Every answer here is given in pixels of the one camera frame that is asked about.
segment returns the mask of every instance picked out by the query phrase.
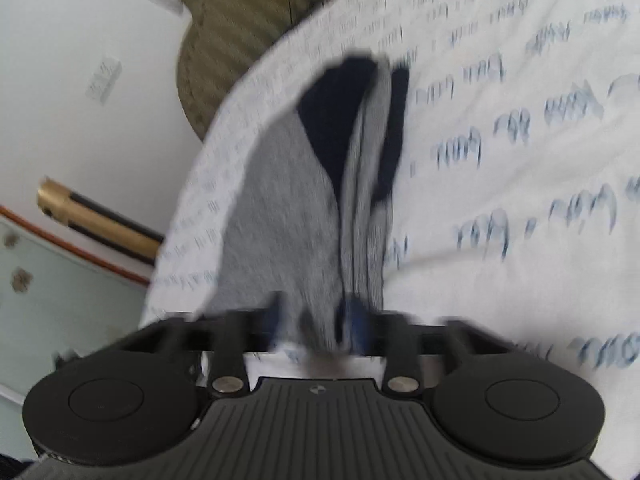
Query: circular pad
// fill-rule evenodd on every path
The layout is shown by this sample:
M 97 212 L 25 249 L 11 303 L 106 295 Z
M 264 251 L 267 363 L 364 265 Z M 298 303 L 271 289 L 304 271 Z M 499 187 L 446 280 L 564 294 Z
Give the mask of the circular pad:
M 585 380 L 523 352 L 480 356 L 446 376 L 433 413 L 466 448 L 508 465 L 588 457 L 604 404 Z
M 22 409 L 44 451 L 85 465 L 136 462 L 179 442 L 196 418 L 196 388 L 161 358 L 106 351 L 38 382 Z

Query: white fabric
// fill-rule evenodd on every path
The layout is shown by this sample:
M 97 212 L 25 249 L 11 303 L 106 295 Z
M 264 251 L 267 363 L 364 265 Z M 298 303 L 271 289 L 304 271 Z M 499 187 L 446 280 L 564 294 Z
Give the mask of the white fabric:
M 261 129 L 330 60 L 386 52 L 411 63 L 411 81 L 385 309 L 424 323 L 475 320 L 590 380 L 607 408 L 594 460 L 615 479 L 632 478 L 639 3 L 335 0 L 223 104 L 180 197 L 143 321 L 195 312 L 212 293 L 225 221 Z

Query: sock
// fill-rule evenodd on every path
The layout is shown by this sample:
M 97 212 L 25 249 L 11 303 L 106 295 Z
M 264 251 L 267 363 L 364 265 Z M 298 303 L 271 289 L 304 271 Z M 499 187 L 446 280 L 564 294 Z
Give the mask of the sock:
M 366 303 L 369 303 L 369 285 L 379 288 L 382 295 L 382 280 L 376 276 L 369 277 L 367 234 L 390 98 L 391 70 L 388 60 L 383 59 L 378 63 L 374 83 L 356 120 L 344 170 L 340 210 L 340 263 L 344 293 L 347 298 L 356 297 Z
M 363 58 L 330 68 L 261 134 L 224 233 L 207 312 L 254 308 L 282 291 L 278 336 L 312 349 L 338 348 L 343 288 L 335 190 L 375 71 Z
M 353 125 L 375 73 L 376 63 L 368 57 L 348 57 L 326 70 L 297 107 L 309 143 L 331 180 L 338 207 Z
M 393 221 L 391 190 L 402 153 L 404 108 L 409 89 L 409 69 L 396 67 L 391 74 L 391 100 L 385 141 L 380 154 L 378 180 L 373 192 L 371 216 L 367 227 L 367 290 L 373 310 L 383 308 L 382 266 L 386 237 Z

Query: striped fabric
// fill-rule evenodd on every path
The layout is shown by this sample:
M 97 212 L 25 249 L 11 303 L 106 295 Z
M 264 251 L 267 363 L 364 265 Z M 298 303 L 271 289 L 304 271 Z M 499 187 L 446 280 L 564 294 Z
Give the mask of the striped fabric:
M 193 20 L 178 60 L 178 95 L 204 139 L 233 84 L 318 0 L 183 1 Z

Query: wall switch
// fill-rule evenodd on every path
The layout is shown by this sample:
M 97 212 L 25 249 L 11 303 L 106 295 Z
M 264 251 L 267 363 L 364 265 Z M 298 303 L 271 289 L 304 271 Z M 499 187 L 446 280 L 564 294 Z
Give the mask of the wall switch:
M 115 79 L 120 74 L 121 65 L 117 59 L 104 56 L 100 62 L 100 66 L 94 72 L 94 75 L 102 76 L 106 79 Z
M 104 56 L 91 76 L 89 86 L 84 94 L 89 99 L 100 101 L 101 104 L 104 104 L 114 82 L 120 75 L 121 69 L 122 66 L 117 59 Z

